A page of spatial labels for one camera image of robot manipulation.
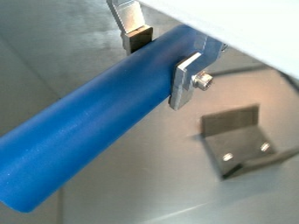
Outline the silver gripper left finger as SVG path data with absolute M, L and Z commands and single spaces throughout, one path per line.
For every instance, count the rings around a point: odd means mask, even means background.
M 145 24 L 140 3 L 136 0 L 107 0 L 116 20 L 125 53 L 131 54 L 153 38 L 153 27 Z

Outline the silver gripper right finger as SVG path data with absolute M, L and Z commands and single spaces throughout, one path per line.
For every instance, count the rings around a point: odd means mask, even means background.
M 169 106 L 179 110 L 192 98 L 193 89 L 205 91 L 212 76 L 204 69 L 219 59 L 224 44 L 211 36 L 197 33 L 193 52 L 176 64 L 172 75 Z

